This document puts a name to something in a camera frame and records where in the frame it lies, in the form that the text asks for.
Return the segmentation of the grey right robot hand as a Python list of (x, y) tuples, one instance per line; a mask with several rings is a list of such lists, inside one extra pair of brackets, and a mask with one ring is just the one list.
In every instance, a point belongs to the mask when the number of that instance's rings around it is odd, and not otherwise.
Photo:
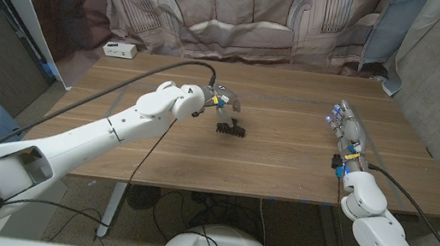
[(337, 138), (338, 154), (332, 157), (331, 167), (338, 178), (352, 172), (367, 170), (366, 135), (358, 117), (346, 100), (335, 104), (326, 116), (329, 127)]

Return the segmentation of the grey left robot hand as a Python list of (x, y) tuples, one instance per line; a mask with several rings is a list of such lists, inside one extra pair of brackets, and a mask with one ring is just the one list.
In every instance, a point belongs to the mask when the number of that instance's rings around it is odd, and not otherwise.
[(230, 89), (225, 88), (223, 85), (205, 85), (202, 87), (204, 95), (204, 107), (215, 107), (217, 118), (219, 123), (223, 123), (229, 128), (234, 127), (234, 121), (230, 116), (226, 105), (231, 106), (232, 110), (236, 113), (241, 112), (241, 103), (239, 102), (238, 95)]

